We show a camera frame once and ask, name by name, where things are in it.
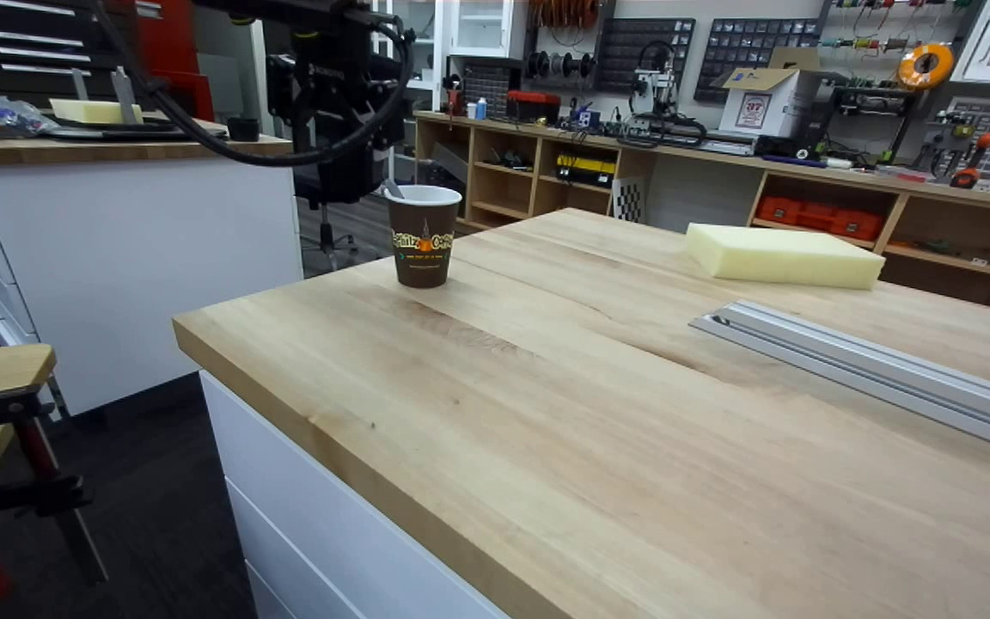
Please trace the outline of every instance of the yellow foam block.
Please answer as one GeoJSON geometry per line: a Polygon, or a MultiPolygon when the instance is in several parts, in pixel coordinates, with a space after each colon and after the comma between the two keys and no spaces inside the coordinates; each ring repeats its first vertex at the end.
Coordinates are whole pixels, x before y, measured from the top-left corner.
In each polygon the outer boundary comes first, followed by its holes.
{"type": "Polygon", "coordinates": [[[71,125],[123,125],[117,100],[47,100],[53,114],[57,120],[71,125]]]}
{"type": "Polygon", "coordinates": [[[712,277],[870,288],[882,257],[818,229],[688,228],[688,249],[712,277]]]}

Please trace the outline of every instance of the cable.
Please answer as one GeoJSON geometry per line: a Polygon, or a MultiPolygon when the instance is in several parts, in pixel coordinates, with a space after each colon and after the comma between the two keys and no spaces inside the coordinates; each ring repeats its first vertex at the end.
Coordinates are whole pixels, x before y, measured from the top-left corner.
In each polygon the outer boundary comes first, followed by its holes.
{"type": "Polygon", "coordinates": [[[386,120],[394,114],[394,106],[405,95],[409,65],[413,65],[413,37],[415,37],[413,29],[399,33],[399,29],[393,29],[386,22],[372,27],[372,29],[382,29],[386,37],[393,37],[394,47],[399,47],[399,57],[394,57],[399,60],[399,86],[372,114],[372,120],[360,125],[360,131],[353,131],[345,142],[334,142],[331,149],[320,149],[320,152],[304,152],[304,153],[285,153],[285,157],[259,157],[259,153],[237,152],[237,149],[222,145],[220,138],[214,138],[209,131],[202,131],[163,86],[146,80],[141,65],[135,60],[126,41],[119,37],[115,16],[108,14],[103,0],[94,0],[94,16],[96,16],[101,29],[109,37],[115,52],[119,53],[123,72],[135,82],[135,88],[147,94],[157,102],[157,111],[178,131],[185,131],[189,138],[197,138],[197,145],[222,153],[222,157],[233,157],[233,160],[244,160],[244,163],[266,163],[266,169],[295,169],[295,163],[320,163],[320,160],[339,157],[339,153],[360,149],[378,128],[386,128],[386,120]]]}

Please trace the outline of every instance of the cardboard box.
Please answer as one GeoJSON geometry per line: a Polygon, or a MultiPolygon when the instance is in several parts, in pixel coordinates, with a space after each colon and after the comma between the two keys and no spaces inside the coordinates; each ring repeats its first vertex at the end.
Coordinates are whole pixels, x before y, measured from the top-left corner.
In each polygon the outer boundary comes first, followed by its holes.
{"type": "Polygon", "coordinates": [[[778,47],[767,67],[736,67],[721,86],[730,88],[721,135],[791,138],[824,72],[811,47],[778,47]]]}

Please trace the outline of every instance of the butcher block countertop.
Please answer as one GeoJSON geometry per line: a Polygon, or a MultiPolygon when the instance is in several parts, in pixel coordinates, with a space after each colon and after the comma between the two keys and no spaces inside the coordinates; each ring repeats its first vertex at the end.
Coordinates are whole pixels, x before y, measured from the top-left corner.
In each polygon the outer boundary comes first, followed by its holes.
{"type": "MultiPolygon", "coordinates": [[[[237,152],[280,157],[291,145],[280,138],[230,142],[237,152]]],[[[53,142],[53,138],[4,138],[0,163],[85,163],[85,160],[173,160],[173,157],[220,157],[197,142],[53,142]]]]}
{"type": "Polygon", "coordinates": [[[990,443],[688,325],[731,298],[990,379],[982,307],[707,283],[579,208],[174,332],[510,615],[990,615],[990,443]]]}

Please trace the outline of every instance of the black floor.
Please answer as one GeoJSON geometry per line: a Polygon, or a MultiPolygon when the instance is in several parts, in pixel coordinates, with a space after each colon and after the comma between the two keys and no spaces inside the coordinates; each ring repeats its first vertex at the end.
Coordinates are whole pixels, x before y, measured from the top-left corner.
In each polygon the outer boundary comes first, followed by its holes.
{"type": "MultiPolygon", "coordinates": [[[[304,214],[307,276],[382,257],[386,206],[331,206],[339,245],[320,248],[320,214],[304,214]]],[[[191,379],[53,427],[67,470],[85,475],[85,507],[109,580],[85,585],[53,520],[0,515],[0,565],[14,595],[0,619],[249,619],[251,592],[222,496],[217,443],[191,379]]]]}

